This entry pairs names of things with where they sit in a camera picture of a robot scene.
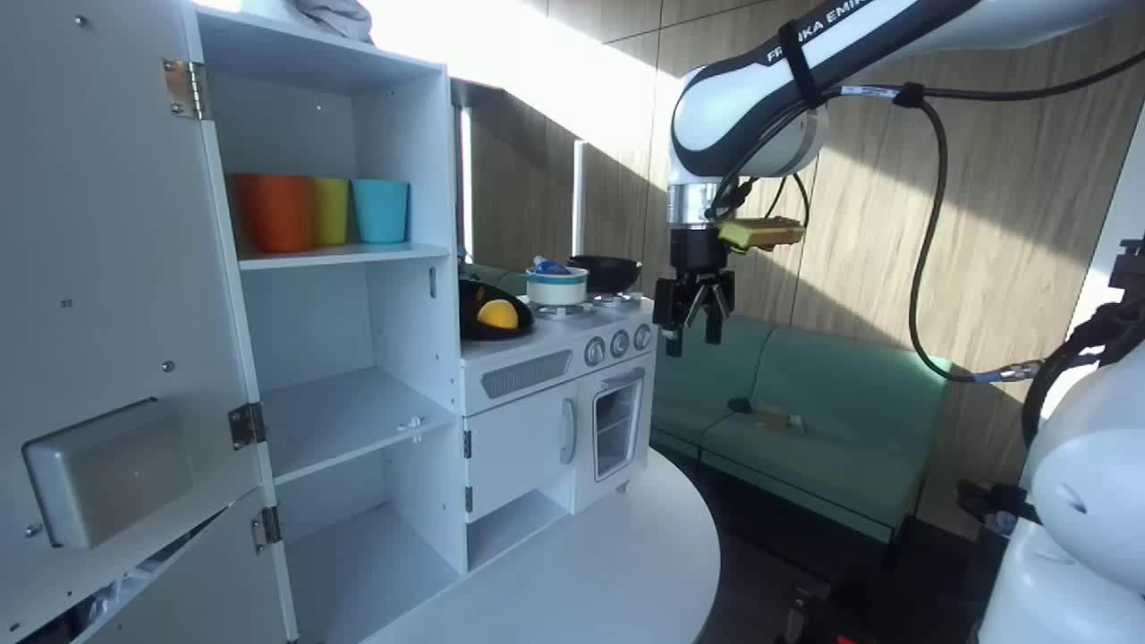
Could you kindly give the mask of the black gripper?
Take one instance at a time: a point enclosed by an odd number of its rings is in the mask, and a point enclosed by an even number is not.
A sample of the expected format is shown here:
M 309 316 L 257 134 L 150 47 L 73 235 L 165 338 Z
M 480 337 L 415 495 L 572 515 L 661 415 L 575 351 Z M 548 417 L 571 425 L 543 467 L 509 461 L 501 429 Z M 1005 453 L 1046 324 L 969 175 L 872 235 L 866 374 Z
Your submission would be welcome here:
M 722 343 L 722 320 L 733 310 L 733 270 L 728 267 L 728 243 L 712 226 L 670 232 L 670 279 L 656 282 L 656 324 L 661 330 L 665 355 L 685 355 L 685 292 L 704 286 L 704 343 Z

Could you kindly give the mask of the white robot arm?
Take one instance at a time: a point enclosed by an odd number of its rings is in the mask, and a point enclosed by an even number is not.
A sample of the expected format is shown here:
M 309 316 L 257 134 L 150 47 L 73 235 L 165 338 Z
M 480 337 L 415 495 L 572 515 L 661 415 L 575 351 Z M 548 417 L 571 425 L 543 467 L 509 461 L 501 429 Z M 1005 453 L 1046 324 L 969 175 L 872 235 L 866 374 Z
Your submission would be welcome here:
M 761 175 L 825 144 L 825 106 L 864 72 L 925 50 L 1033 47 L 1136 0 L 825 0 L 754 50 L 690 72 L 670 113 L 665 343 L 733 306 L 733 210 Z M 1145 249 L 1125 243 L 1116 297 L 1033 366 L 1027 465 L 976 644 L 1145 644 Z

